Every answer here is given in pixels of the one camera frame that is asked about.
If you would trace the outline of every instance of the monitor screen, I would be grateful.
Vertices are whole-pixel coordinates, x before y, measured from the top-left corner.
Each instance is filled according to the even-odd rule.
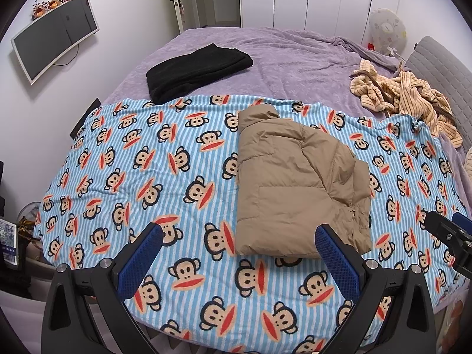
[[[33,83],[60,56],[97,30],[89,0],[70,0],[34,20],[12,42]]]

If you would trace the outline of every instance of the yellow striped cloth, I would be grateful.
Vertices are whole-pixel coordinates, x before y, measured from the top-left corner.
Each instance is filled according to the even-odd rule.
[[[455,148],[462,145],[462,137],[451,120],[436,113],[431,105],[433,103],[452,115],[448,100],[441,92],[432,89],[427,81],[420,80],[412,72],[405,71],[400,71],[400,75],[395,78],[381,76],[368,60],[361,60],[359,69],[353,73],[359,71],[370,73],[393,102],[392,105],[384,100],[381,91],[368,76],[359,75],[351,80],[351,93],[360,97],[363,107],[373,112],[385,110],[387,115],[409,114],[424,121],[433,136],[438,137],[440,132],[443,132]]]

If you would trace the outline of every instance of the cartoon monkey face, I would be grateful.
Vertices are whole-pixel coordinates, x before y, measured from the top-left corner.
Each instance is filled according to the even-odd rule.
[[[72,200],[69,196],[61,196],[60,198],[60,214],[63,216],[66,214],[72,207]]]
[[[141,287],[139,288],[139,294],[144,304],[148,305],[151,310],[158,312],[160,310],[161,295],[159,286],[154,282],[152,275],[148,274]]]
[[[169,266],[167,271],[177,279],[191,279],[199,269],[200,260],[198,258],[181,258],[174,263],[174,266]]]
[[[454,263],[455,257],[449,252],[449,249],[444,250],[443,261],[450,267]]]
[[[42,200],[42,209],[44,211],[49,211],[53,208],[54,201],[52,197],[46,198]]]
[[[327,281],[326,271],[323,270],[319,273],[315,271],[309,274],[305,278],[303,285],[301,285],[298,288],[298,292],[300,293],[300,295],[308,295],[308,296],[321,294],[326,289],[326,281]]]
[[[75,234],[76,232],[76,227],[75,227],[75,221],[76,217],[74,216],[74,213],[69,214],[69,219],[65,223],[64,231],[65,231],[65,236],[70,237],[72,234]]]
[[[155,123],[160,123],[161,119],[159,113],[151,113],[146,120],[148,126],[153,126]]]
[[[275,322],[274,327],[276,329],[287,334],[294,334],[298,331],[294,311],[285,306],[283,302],[275,303],[272,317],[274,317],[273,321]]]
[[[208,253],[212,255],[214,261],[219,261],[223,258],[223,252],[226,249],[226,236],[222,231],[210,222],[205,224],[204,242]]]
[[[405,270],[405,262],[403,260],[398,261],[395,266],[393,266],[394,269],[397,270]]]
[[[298,264],[300,264],[302,262],[302,258],[279,258],[277,257],[275,259],[275,266],[277,266],[278,268],[282,268],[284,266],[288,267],[288,268],[291,268],[293,266],[297,266]]]
[[[423,174],[426,179],[428,181],[431,181],[431,179],[433,178],[433,172],[431,172],[431,169],[426,162],[421,165],[421,170],[423,171]]]
[[[429,146],[421,144],[421,150],[423,151],[424,157],[426,157],[430,161],[433,161],[433,153],[431,152]]]
[[[177,167],[183,172],[187,172],[190,169],[190,154],[186,151],[183,146],[180,146],[174,155],[174,161]]]
[[[72,255],[74,257],[74,261],[76,262],[76,266],[79,268],[83,268],[83,258],[85,257],[85,252],[81,243],[78,243],[75,246]]]
[[[182,333],[180,331],[179,325],[177,322],[175,322],[173,319],[170,319],[160,327],[160,330],[162,330],[164,333],[170,334],[172,336],[179,337],[180,334]]]
[[[428,257],[421,250],[418,252],[418,264],[423,270],[423,273],[426,274],[430,269],[430,264],[428,262]]]
[[[62,247],[62,243],[60,243],[59,236],[57,236],[49,244],[48,256],[54,257],[61,247]]]
[[[412,242],[412,236],[408,234],[408,232],[403,232],[403,248],[408,257],[411,257],[413,254],[414,245]]]
[[[48,231],[51,231],[52,229],[54,229],[54,227],[56,226],[56,222],[58,221],[58,217],[57,216],[52,216],[48,219],[48,222],[46,222],[46,229]]]
[[[223,162],[223,173],[221,177],[225,180],[230,180],[237,175],[237,153],[232,153],[231,156]]]
[[[153,157],[153,152],[149,153],[149,147],[147,145],[143,146],[142,149],[135,155],[133,169],[145,168],[147,165],[146,163],[149,163],[149,159]]]
[[[188,185],[183,201],[185,203],[197,202],[204,196],[205,189],[205,179],[202,176],[195,177],[195,180],[190,182],[190,185]]]
[[[126,136],[124,136],[121,140],[124,143],[130,143],[131,141],[139,139],[139,135],[141,134],[142,129],[133,129],[130,130],[128,133],[126,133]]]
[[[219,137],[221,137],[221,132],[219,130],[210,130],[208,132],[202,133],[195,139],[195,142],[205,145],[215,142]]]
[[[231,132],[237,132],[239,120],[237,114],[226,113],[225,114],[225,125]]]
[[[389,197],[385,203],[386,215],[389,221],[393,221],[393,219],[398,218],[399,208],[397,208],[397,202],[393,201],[393,197],[389,194]]]
[[[303,110],[303,102],[297,101],[292,104],[292,112],[300,113]]]
[[[88,147],[86,147],[82,153],[80,153],[79,158],[77,159],[77,166],[80,166],[85,159],[89,156]]]
[[[396,176],[396,186],[398,190],[400,191],[400,195],[404,197],[405,195],[407,197],[410,196],[410,188],[408,186],[408,181],[405,181],[401,176]]]
[[[97,140],[97,146],[100,146],[103,144],[103,142],[107,139],[107,136],[108,136],[108,129],[107,128],[103,128],[102,130],[100,130],[100,132],[98,133],[98,136],[96,138]]]
[[[115,161],[115,150],[112,146],[107,149],[107,152],[103,155],[104,164],[107,166],[112,166]]]
[[[443,269],[438,269],[439,270],[439,276],[438,276],[438,280],[439,280],[439,284],[441,287],[446,287],[448,285],[448,281],[446,280],[446,277],[445,277],[445,272]]]
[[[447,200],[448,193],[446,191],[445,185],[440,180],[437,181],[437,189],[439,190],[441,197]]]
[[[400,162],[402,163],[403,169],[405,169],[405,173],[409,174],[410,169],[413,169],[410,159],[402,151],[399,151],[398,154],[400,155]]]
[[[443,216],[445,216],[445,213],[446,213],[445,205],[438,197],[436,197],[436,201],[434,202],[434,206],[436,207],[436,211],[439,214],[442,214]]]
[[[84,194],[88,193],[89,186],[94,182],[93,178],[89,178],[88,180],[84,180],[81,185],[79,185],[76,189],[77,195],[81,198]]]
[[[104,190],[110,190],[111,188],[115,187],[115,185],[120,180],[120,168],[116,168],[115,171],[110,173],[107,177],[107,181],[104,186]]]
[[[351,312],[353,307],[352,301],[345,300],[343,305],[337,310],[336,314],[336,328],[339,328],[348,316],[348,314]]]
[[[182,101],[180,103],[176,103],[174,106],[176,108],[176,112],[180,113],[182,110],[186,108],[186,106],[190,105],[192,103],[191,99],[186,99],[185,101]]]
[[[256,287],[256,269],[248,260],[240,260],[239,267],[235,273],[235,284],[239,294],[246,298],[249,297]]]
[[[439,166],[443,177],[447,178],[449,173],[448,163],[442,157],[439,159]]]
[[[172,224],[161,225],[164,240],[162,246],[172,246],[178,240],[183,238],[183,231]]]
[[[392,154],[393,146],[392,146],[390,138],[377,136],[377,142],[387,154],[389,155]]]
[[[106,227],[98,227],[90,235],[90,242],[95,246],[103,246],[107,242],[108,229]]]
[[[197,117],[190,118],[185,123],[185,127],[186,128],[198,128],[199,126],[205,125],[207,123],[209,123],[209,119],[207,117],[203,117],[203,115],[199,115]]]
[[[125,211],[126,210],[121,202],[115,204],[115,208],[112,212],[112,220],[117,231],[121,230],[123,222],[125,222]]]
[[[312,354],[321,350],[324,341],[315,341],[315,336],[309,335],[300,342],[292,351],[292,354]]]

